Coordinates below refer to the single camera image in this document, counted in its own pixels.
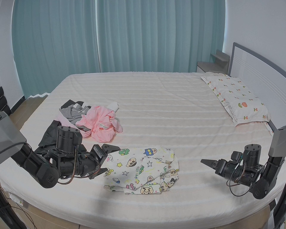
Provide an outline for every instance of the floor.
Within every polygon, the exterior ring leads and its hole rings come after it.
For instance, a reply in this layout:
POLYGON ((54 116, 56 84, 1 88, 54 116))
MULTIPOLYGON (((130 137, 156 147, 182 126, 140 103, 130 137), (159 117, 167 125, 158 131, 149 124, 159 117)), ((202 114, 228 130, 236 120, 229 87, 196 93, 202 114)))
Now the floor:
MULTIPOLYGON (((15 126, 20 130, 24 123, 28 120, 28 118, 32 115, 32 113, 38 108, 38 106, 45 100, 47 97, 35 97, 28 98, 25 100, 18 109, 10 115, 10 119, 13 121, 15 126)), ((16 206, 16 203, 12 200, 8 200, 12 207, 16 206)), ((46 212, 41 211, 40 209, 30 205, 27 202, 24 202, 24 206, 22 207, 26 213, 28 213, 34 221, 34 224, 37 229, 91 229, 89 227, 78 225, 57 217, 54 217, 46 212)), ((20 217, 24 220, 28 227, 34 229, 33 224, 30 222, 25 213, 20 209, 15 209, 15 212, 20 215, 20 217)), ((2 221, 0 218, 0 228, 1 229, 9 229, 8 226, 2 221)))

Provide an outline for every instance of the pillowcase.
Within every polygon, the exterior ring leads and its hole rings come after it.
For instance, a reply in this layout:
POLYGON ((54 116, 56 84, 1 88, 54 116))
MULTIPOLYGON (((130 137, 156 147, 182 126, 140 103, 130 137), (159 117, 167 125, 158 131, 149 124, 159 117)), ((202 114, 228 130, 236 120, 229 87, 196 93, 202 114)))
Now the pillowcase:
POLYGON ((240 123, 270 120, 267 107, 239 79, 226 76, 202 76, 237 126, 240 123))

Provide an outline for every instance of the bed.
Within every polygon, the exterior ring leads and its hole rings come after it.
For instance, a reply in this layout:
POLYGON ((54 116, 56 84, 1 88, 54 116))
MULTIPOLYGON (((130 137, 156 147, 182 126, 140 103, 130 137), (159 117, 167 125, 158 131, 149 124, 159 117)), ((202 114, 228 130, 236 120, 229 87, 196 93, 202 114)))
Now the bed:
MULTIPOLYGON (((257 67, 257 60, 248 62, 244 58, 247 51, 243 48, 240 46, 236 51, 234 48, 230 74, 243 79, 254 90, 252 81, 249 79, 247 82, 247 77, 252 77, 252 74, 245 66, 257 67)), ((225 180, 200 163, 202 158, 229 160, 233 151, 243 151, 245 145, 257 143, 262 146, 260 163, 264 164, 272 140, 263 123, 234 127, 220 101, 200 78, 206 74, 213 73, 70 75, 44 100, 21 129, 27 142, 36 149, 59 107, 67 100, 82 100, 97 105, 117 101, 119 110, 116 117, 123 132, 117 133, 110 144, 121 148, 147 145, 172 148, 178 157, 180 170, 179 180, 168 192, 159 195, 109 192, 103 189, 103 176, 93 180, 75 179, 69 185, 57 184, 52 189, 44 189, 11 158, 0 166, 1 185, 47 213, 96 229, 213 228, 259 211, 282 191, 285 166, 274 189, 264 199, 257 200, 251 193, 234 197, 225 180)), ((272 94, 272 99, 284 99, 282 92, 272 94)), ((283 106, 282 109, 286 107, 281 101, 278 105, 283 106)), ((282 123, 282 117, 274 115, 273 128, 276 125, 280 127, 282 123)), ((89 137, 83 139, 83 144, 89 150, 96 142, 89 137)), ((235 193, 242 194, 247 187, 240 185, 233 189, 235 193)))

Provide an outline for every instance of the wall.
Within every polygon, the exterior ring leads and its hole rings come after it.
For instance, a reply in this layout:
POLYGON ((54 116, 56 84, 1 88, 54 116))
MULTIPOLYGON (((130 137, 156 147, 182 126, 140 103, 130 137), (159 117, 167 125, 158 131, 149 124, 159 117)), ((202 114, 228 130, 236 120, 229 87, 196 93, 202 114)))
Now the wall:
POLYGON ((14 0, 0 0, 0 86, 10 109, 23 97, 12 47, 12 11, 14 0))
POLYGON ((286 70, 286 0, 226 0, 223 52, 237 42, 286 70))

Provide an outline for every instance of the curtain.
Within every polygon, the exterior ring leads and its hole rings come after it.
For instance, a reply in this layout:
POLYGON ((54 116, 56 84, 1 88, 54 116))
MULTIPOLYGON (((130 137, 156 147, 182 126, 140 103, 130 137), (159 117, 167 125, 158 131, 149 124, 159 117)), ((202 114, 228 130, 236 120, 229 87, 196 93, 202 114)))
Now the curtain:
POLYGON ((95 0, 15 0, 12 43, 27 98, 71 74, 100 72, 95 0))
POLYGON ((102 72, 195 72, 222 51, 225 0, 97 0, 102 72))

